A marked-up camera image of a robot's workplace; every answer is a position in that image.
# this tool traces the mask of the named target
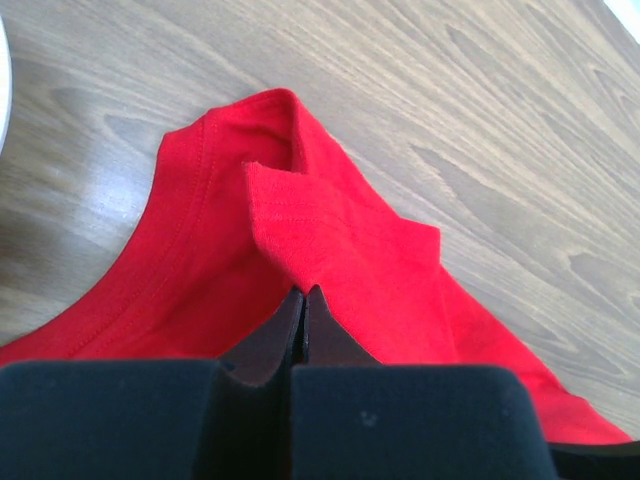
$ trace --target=red fabric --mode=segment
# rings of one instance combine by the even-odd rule
[[[338,322],[381,362],[511,369],[550,441],[630,440],[456,283],[440,264],[438,229],[394,213],[287,90],[167,134],[147,208],[113,267],[0,349],[0,365],[215,357],[294,284],[319,284]]]

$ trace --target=folded fabric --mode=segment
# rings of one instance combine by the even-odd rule
[[[533,398],[547,440],[629,437],[465,292],[437,228],[399,217],[290,91],[167,134],[132,238],[77,303],[0,349],[24,359],[217,357],[296,285],[386,364],[493,364]]]

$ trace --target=wooden table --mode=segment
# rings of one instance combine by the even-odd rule
[[[640,435],[640,48],[600,0],[0,0],[0,342],[82,295],[164,132],[294,89],[468,289]]]

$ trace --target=stitching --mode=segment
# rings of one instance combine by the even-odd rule
[[[190,191],[190,195],[193,196],[193,193],[196,189],[196,186],[198,184],[198,181],[200,180],[201,177],[201,173],[202,173],[202,163],[203,163],[203,136],[204,136],[204,121],[200,123],[200,129],[198,130],[198,142],[200,145],[200,152],[198,154],[198,173],[194,176],[191,185],[189,187],[189,191]],[[74,355],[76,355],[80,350],[82,350],[85,346],[87,346],[89,343],[91,343],[92,341],[94,341],[98,335],[100,335],[100,333],[102,333],[103,331],[105,331],[107,328],[109,328],[109,326],[111,326],[113,323],[115,323],[120,317],[122,317],[122,315],[124,315],[127,310],[129,308],[131,308],[131,306],[135,303],[135,301],[140,297],[140,295],[142,295],[142,293],[148,288],[149,284],[156,278],[156,276],[158,275],[158,272],[161,270],[161,264],[162,261],[166,258],[166,256],[168,255],[168,253],[174,248],[175,243],[177,241],[177,237],[180,235],[180,233],[183,230],[184,224],[186,222],[186,219],[189,215],[189,213],[192,210],[193,207],[193,201],[186,207],[186,209],[184,210],[184,213],[182,215],[180,215],[180,221],[179,221],[179,225],[178,228],[176,228],[173,236],[171,237],[171,240],[169,241],[167,247],[164,249],[164,251],[160,254],[158,262],[156,263],[157,267],[156,269],[151,273],[151,276],[142,284],[139,286],[139,288],[137,290],[135,290],[134,292],[131,293],[131,295],[127,298],[127,300],[123,303],[123,305],[121,306],[121,308],[114,313],[108,320],[105,320],[103,322],[100,323],[100,325],[98,327],[96,327],[96,329],[93,331],[92,334],[84,337],[84,340],[78,342],[76,344],[76,346],[71,349],[66,357],[73,357]]]
[[[214,139],[217,140],[217,130],[218,130],[218,124],[217,122],[213,125],[213,137]],[[200,156],[202,156],[203,153],[203,149],[204,149],[204,142],[202,140],[202,137],[198,139],[200,146],[201,146],[201,150],[200,150]],[[206,210],[204,208],[204,206],[206,205],[206,199],[211,187],[211,184],[213,183],[213,172],[215,170],[215,166],[217,166],[217,162],[212,161],[210,168],[209,168],[209,179],[207,181],[207,185],[205,187],[205,191],[202,195],[202,203],[198,209],[198,214],[196,217],[196,220],[193,224],[193,227],[191,228],[191,231],[189,233],[189,236],[186,239],[185,243],[189,243],[189,241],[191,240],[191,238],[193,237],[194,233],[197,230],[198,225],[200,225],[200,222],[202,221],[202,216],[204,211]],[[149,300],[154,299],[162,290],[162,288],[166,285],[166,283],[169,281],[169,279],[171,278],[173,272],[176,270],[178,264],[180,263],[180,261],[186,256],[187,254],[187,250],[183,250],[183,253],[181,255],[178,255],[178,257],[173,261],[173,263],[169,266],[169,268],[166,271],[166,274],[164,276],[164,279],[160,282],[160,284],[156,287],[156,289],[151,293],[151,295],[149,296]],[[137,310],[134,311],[134,313],[138,313],[143,309],[143,307],[139,307]],[[98,347],[96,347],[96,352],[101,352],[103,351],[105,348],[107,348],[109,345],[111,345],[112,343],[114,343],[116,340],[120,339],[124,333],[128,330],[131,329],[131,327],[133,326],[133,324],[135,323],[136,319],[132,318],[131,320],[129,320],[125,325],[122,325],[117,331],[115,331],[113,333],[113,335],[111,336],[110,339],[106,340],[104,343],[102,343],[101,345],[99,345]],[[145,328],[145,332],[150,330],[152,328],[152,326],[147,326]]]

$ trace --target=black object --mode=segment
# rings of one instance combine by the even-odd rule
[[[288,430],[289,373],[302,348],[303,300],[292,291],[245,339],[254,350],[239,345],[224,363],[0,369],[0,479],[283,478],[280,439]],[[241,353],[260,346],[256,362],[245,362]]]
[[[551,445],[569,480],[640,478],[638,450]],[[512,374],[383,367],[318,287],[218,360],[0,369],[0,480],[290,476],[557,478]]]
[[[296,367],[295,480],[550,480],[529,395],[493,367]]]

